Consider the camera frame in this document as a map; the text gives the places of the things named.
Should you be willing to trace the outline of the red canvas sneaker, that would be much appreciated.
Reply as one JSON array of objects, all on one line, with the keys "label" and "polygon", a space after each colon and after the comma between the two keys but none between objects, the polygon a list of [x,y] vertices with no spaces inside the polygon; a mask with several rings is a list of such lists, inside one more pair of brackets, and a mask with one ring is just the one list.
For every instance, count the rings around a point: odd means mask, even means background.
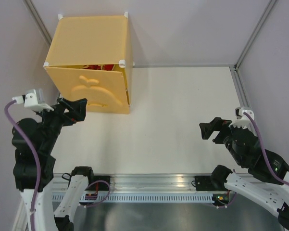
[{"label": "red canvas sneaker", "polygon": [[103,71],[113,71],[115,68],[115,64],[102,64],[101,70]]},{"label": "red canvas sneaker", "polygon": [[101,66],[100,65],[96,65],[96,64],[90,64],[90,65],[84,65],[83,69],[88,69],[88,70],[101,70]]}]

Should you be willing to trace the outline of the yellow plastic shoe cabinet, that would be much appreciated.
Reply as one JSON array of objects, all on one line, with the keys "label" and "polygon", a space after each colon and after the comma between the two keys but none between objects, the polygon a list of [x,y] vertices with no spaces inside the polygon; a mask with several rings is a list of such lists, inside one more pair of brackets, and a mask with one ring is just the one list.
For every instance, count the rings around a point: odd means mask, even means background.
[{"label": "yellow plastic shoe cabinet", "polygon": [[[115,64],[113,71],[84,65]],[[129,114],[133,55],[128,14],[60,17],[44,68],[60,94],[87,110]]]}]

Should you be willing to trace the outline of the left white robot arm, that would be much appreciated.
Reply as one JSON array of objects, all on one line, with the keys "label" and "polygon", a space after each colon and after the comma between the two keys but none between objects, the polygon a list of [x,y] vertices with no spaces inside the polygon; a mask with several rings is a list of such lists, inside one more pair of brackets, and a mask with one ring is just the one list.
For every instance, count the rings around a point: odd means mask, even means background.
[{"label": "left white robot arm", "polygon": [[85,120],[87,100],[69,101],[59,98],[49,109],[37,112],[41,122],[32,118],[15,122],[9,114],[9,107],[13,104],[15,101],[8,103],[4,112],[13,125],[13,175],[25,205],[29,230],[72,231],[81,195],[95,186],[94,173],[91,167],[75,167],[70,174],[70,183],[63,200],[53,210],[53,169],[56,159],[51,156],[51,152],[63,127]]}]

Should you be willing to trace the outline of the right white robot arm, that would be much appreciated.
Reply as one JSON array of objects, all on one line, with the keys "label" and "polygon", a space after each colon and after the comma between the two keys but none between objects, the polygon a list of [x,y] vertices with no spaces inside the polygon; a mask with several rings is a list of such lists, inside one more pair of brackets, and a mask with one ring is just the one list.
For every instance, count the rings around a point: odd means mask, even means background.
[{"label": "right white robot arm", "polygon": [[262,149],[258,137],[247,128],[234,127],[230,120],[215,117],[199,126],[202,139],[209,139],[216,131],[218,134],[213,142],[223,144],[240,167],[272,187],[277,196],[248,183],[223,165],[218,165],[211,173],[211,187],[236,192],[257,203],[277,217],[279,224],[289,231],[289,165],[285,160],[272,151]]}]

